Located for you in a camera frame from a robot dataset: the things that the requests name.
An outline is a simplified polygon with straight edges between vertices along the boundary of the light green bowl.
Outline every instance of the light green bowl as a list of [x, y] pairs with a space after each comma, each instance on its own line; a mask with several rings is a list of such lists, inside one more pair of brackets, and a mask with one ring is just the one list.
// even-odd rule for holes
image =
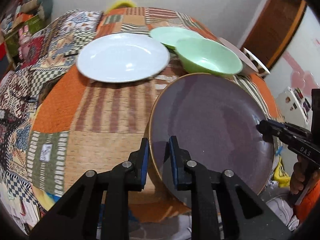
[[188, 73], [235, 75], [243, 65], [238, 56], [215, 41], [185, 38], [176, 43], [176, 52]]

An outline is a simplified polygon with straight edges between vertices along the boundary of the blue gripper pad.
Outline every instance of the blue gripper pad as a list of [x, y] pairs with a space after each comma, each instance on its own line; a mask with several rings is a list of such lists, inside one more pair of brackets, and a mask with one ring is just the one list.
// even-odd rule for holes
[[169, 139], [169, 151], [170, 151], [170, 160], [171, 160], [171, 170], [172, 170], [172, 178], [174, 183], [174, 188], [177, 189], [178, 185], [178, 168], [176, 162], [176, 155], [174, 153], [174, 147], [172, 138]]
[[149, 161], [149, 143], [147, 141], [146, 147], [144, 150], [144, 156], [141, 167], [141, 186], [144, 187], [147, 180], [147, 171], [148, 171], [148, 161]]

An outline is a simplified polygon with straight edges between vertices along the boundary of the orange clothing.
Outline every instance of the orange clothing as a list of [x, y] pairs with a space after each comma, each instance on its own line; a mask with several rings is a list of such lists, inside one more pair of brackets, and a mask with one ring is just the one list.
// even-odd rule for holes
[[308, 192], [308, 194], [303, 198], [301, 204], [299, 206], [294, 207], [294, 213], [297, 216], [297, 218], [300, 220], [300, 222], [303, 222], [307, 216], [309, 215], [309, 212], [313, 208], [313, 206], [316, 204], [318, 198], [320, 195], [320, 183], [318, 182], [316, 186]]

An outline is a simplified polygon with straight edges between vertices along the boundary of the purple plate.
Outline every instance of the purple plate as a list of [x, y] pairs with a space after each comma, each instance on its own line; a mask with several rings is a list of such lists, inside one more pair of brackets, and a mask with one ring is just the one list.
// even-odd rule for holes
[[233, 82], [210, 74], [185, 75], [156, 100], [150, 119], [150, 151], [156, 171], [179, 200], [191, 206], [191, 193], [172, 182], [169, 137], [209, 170], [233, 170], [259, 193], [272, 169], [274, 147], [256, 125], [265, 115], [255, 100]]

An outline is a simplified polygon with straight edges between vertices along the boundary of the metal screw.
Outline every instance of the metal screw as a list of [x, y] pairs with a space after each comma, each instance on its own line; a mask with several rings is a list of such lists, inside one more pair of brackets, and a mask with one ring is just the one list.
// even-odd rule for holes
[[87, 171], [87, 172], [85, 173], [85, 175], [86, 175], [88, 178], [93, 177], [94, 174], [95, 174], [95, 172], [94, 172], [93, 170]]
[[234, 175], [234, 172], [232, 170], [226, 170], [224, 171], [224, 175], [231, 178]]
[[122, 163], [122, 166], [124, 166], [125, 168], [129, 168], [129, 167], [131, 167], [131, 165], [132, 165], [132, 163], [129, 161], [125, 161]]
[[196, 163], [195, 161], [188, 161], [188, 162], [187, 162], [187, 165], [188, 165], [189, 167], [195, 167], [195, 166], [197, 166], [197, 163]]

